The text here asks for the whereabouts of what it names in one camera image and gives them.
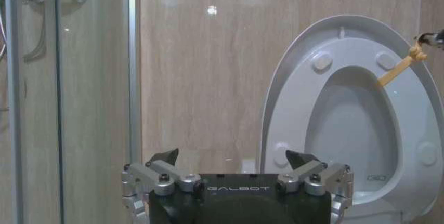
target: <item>toilet seat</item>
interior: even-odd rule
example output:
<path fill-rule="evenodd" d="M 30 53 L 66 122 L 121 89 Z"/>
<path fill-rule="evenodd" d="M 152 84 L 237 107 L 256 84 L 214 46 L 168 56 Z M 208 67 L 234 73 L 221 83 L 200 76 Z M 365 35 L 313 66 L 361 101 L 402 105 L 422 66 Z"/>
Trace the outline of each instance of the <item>toilet seat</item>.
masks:
<path fill-rule="evenodd" d="M 282 173 L 290 170 L 285 165 L 285 149 L 306 152 L 306 130 L 313 109 L 332 76 L 348 69 L 361 72 L 376 83 L 406 51 L 408 44 L 398 34 L 378 21 L 361 16 L 326 18 L 301 33 L 284 55 L 269 87 L 262 118 L 262 172 Z M 353 220 L 357 223 L 365 220 L 372 223 L 377 219 L 392 223 L 392 220 L 400 222 L 413 219 L 433 203 L 441 183 L 442 108 L 425 66 L 420 64 L 406 69 L 380 89 L 380 94 L 394 127 L 397 166 L 380 188 L 354 192 L 353 207 L 346 211 L 345 222 L 349 223 Z M 354 138 L 322 143 L 325 150 L 322 152 L 317 148 L 317 151 L 324 156 L 330 153 L 326 162 L 349 163 L 356 184 L 356 175 L 365 170 L 360 154 L 364 157 L 370 154 L 357 148 L 350 150 L 350 154 L 356 154 L 354 158 L 336 154 L 340 153 L 340 149 L 334 150 L 337 146 L 352 147 L 353 140 L 360 139 L 360 130 L 350 129 L 352 126 L 338 126 L 341 129 L 328 128 L 322 135 L 328 137 L 329 133 L 352 133 Z"/>

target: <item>toilet lid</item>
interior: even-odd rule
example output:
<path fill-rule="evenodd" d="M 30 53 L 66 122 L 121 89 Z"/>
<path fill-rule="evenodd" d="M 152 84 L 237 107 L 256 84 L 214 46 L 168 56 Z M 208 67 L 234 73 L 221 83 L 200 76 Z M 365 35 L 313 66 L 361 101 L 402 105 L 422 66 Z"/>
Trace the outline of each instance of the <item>toilet lid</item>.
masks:
<path fill-rule="evenodd" d="M 400 35 L 366 17 L 334 16 L 313 24 L 288 48 L 273 75 L 260 161 L 261 172 L 282 173 L 290 170 L 284 150 L 292 149 L 314 153 L 325 162 L 348 163 L 354 204 L 385 197 L 389 210 L 416 215 L 433 196 L 424 195 L 408 210 L 389 194 L 401 193 L 396 188 L 412 177 L 432 180 L 432 188 L 440 185 L 440 98 L 422 63 L 384 88 L 376 86 L 406 51 Z M 426 183 L 414 182 L 410 190 Z"/>

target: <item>glass panel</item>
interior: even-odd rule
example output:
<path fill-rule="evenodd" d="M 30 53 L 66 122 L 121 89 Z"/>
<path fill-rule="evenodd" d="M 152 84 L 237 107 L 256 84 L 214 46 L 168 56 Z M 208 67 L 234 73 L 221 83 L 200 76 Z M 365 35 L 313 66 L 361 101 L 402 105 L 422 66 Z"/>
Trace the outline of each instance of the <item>glass panel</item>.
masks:
<path fill-rule="evenodd" d="M 128 0 L 60 0 L 65 224 L 126 223 Z"/>
<path fill-rule="evenodd" d="M 5 25 L 5 0 L 0 0 L 0 14 Z M 0 48 L 5 44 L 0 37 Z M 10 139 L 6 56 L 0 54 L 0 216 L 5 223 L 12 223 L 10 209 Z"/>
<path fill-rule="evenodd" d="M 12 172 L 18 173 L 17 190 L 22 197 L 22 206 L 18 204 L 12 210 L 18 212 L 22 223 L 56 224 L 60 190 L 54 0 L 9 0 L 9 5 L 8 16 L 14 17 L 8 18 L 12 36 L 6 37 L 13 48 L 8 50 L 8 63 L 13 63 L 16 72 L 9 79 L 17 90 L 9 110 L 18 110 L 10 135 L 20 131 L 13 135 L 20 154 L 10 157 L 16 155 L 20 161 Z"/>

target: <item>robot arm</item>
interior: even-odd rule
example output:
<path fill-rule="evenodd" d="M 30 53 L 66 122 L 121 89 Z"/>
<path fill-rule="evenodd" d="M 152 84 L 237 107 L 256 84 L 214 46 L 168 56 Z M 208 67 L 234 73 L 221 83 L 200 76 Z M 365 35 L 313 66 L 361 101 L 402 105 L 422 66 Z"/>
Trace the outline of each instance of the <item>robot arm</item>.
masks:
<path fill-rule="evenodd" d="M 280 175 L 190 174 L 173 166 L 176 158 L 177 150 L 124 167 L 122 201 L 134 223 L 328 224 L 341 222 L 352 205 L 349 166 L 328 167 L 312 155 L 286 151 L 294 170 Z"/>
<path fill-rule="evenodd" d="M 444 50 L 444 29 L 437 33 L 422 33 L 417 37 L 417 42 Z"/>

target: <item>yellow toilet seat lifter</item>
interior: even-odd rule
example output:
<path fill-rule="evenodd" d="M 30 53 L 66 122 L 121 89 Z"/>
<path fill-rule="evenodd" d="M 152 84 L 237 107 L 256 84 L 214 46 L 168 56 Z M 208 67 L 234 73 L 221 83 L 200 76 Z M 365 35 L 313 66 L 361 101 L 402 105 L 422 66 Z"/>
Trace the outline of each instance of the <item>yellow toilet seat lifter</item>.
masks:
<path fill-rule="evenodd" d="M 428 55 L 422 53 L 421 44 L 418 42 L 414 43 L 414 46 L 410 47 L 408 51 L 408 55 L 397 63 L 394 68 L 385 73 L 385 75 L 377 80 L 380 86 L 385 86 L 396 77 L 401 74 L 401 72 L 410 66 L 414 61 L 422 61 L 428 58 Z"/>

